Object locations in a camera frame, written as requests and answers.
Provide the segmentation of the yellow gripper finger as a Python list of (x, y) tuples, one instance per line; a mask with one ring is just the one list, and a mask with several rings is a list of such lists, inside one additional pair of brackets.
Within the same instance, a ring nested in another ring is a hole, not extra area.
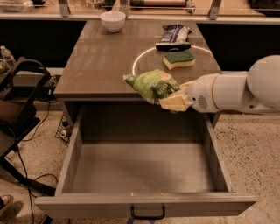
[(161, 108), (171, 111), (187, 111), (192, 105), (192, 101), (187, 93), (191, 84), (191, 81), (183, 83), (179, 86), (179, 91), (176, 91), (165, 98), (159, 99)]

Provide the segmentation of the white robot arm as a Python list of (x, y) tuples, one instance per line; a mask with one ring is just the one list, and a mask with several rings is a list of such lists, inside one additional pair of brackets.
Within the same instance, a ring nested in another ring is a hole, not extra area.
[(163, 109), (200, 113), (233, 110), (249, 114), (280, 111), (280, 56), (259, 59), (244, 72), (213, 73), (180, 86), (159, 101)]

